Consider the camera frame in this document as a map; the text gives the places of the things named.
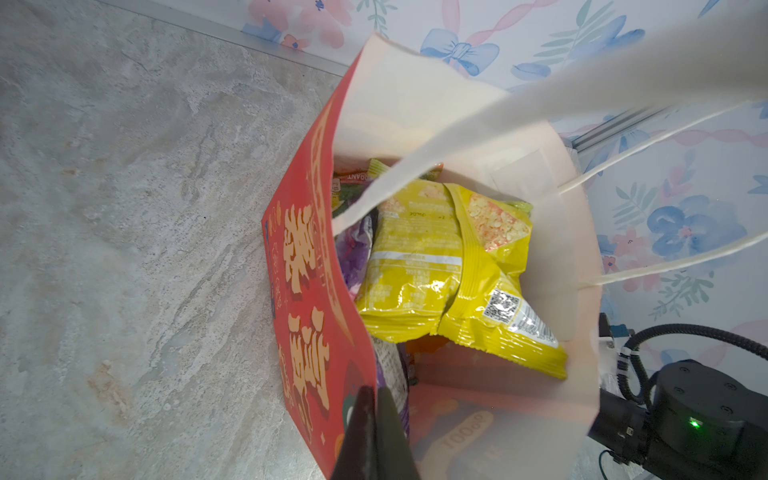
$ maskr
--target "floral wallpaper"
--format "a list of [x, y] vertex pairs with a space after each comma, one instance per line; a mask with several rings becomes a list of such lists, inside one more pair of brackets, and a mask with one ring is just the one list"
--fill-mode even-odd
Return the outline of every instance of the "floral wallpaper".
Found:
[[[267, 41], [349, 65], [377, 31], [468, 78], [509, 91], [659, 31], [765, 0], [157, 0]], [[551, 119], [577, 137], [619, 112]], [[695, 118], [680, 109], [581, 155], [582, 170]], [[768, 228], [768, 101], [680, 132], [585, 184], [606, 272], [688, 257]], [[613, 324], [717, 326], [768, 342], [768, 245], [662, 275], [613, 284]], [[758, 359], [708, 339], [652, 339], [653, 371], [695, 358], [768, 393]]]

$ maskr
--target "barcode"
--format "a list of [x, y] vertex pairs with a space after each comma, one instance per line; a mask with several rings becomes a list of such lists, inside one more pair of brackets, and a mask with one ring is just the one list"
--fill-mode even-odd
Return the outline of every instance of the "barcode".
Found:
[[520, 297], [496, 289], [482, 314], [491, 320], [509, 325], [515, 318], [519, 306]]
[[538, 342], [546, 343], [553, 347], [558, 346], [558, 339], [554, 337], [549, 327], [538, 318], [536, 312], [531, 308], [531, 304], [526, 301], [523, 301], [520, 314], [515, 323], [511, 325], [510, 330], [521, 333]]

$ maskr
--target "paper shopping bag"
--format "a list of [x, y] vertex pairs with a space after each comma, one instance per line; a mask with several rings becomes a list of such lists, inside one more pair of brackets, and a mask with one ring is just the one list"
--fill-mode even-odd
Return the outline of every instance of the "paper shopping bag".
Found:
[[[326, 476], [361, 385], [376, 384], [365, 326], [346, 291], [331, 226], [333, 171], [397, 161], [503, 98], [451, 65], [373, 36], [300, 145], [264, 214], [286, 407]], [[563, 478], [598, 409], [597, 237], [560, 138], [546, 122], [443, 159], [441, 181], [533, 204], [523, 294], [569, 355], [552, 379], [449, 345], [417, 363], [411, 445], [423, 478]]]

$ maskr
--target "grey marble floor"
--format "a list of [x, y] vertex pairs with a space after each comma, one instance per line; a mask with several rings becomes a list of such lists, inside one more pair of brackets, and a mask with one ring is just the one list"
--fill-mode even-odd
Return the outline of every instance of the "grey marble floor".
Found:
[[338, 80], [91, 0], [0, 2], [0, 478], [322, 478], [259, 220]]

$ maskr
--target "yellow snack bag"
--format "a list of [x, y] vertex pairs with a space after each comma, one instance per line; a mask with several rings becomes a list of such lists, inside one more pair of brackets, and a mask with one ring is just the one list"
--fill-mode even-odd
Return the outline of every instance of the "yellow snack bag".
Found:
[[523, 299], [531, 221], [509, 204], [446, 184], [461, 227], [461, 286], [437, 333], [559, 379], [568, 355]]
[[368, 331], [400, 343], [435, 334], [462, 275], [462, 235], [443, 184], [414, 180], [379, 205], [355, 303]]

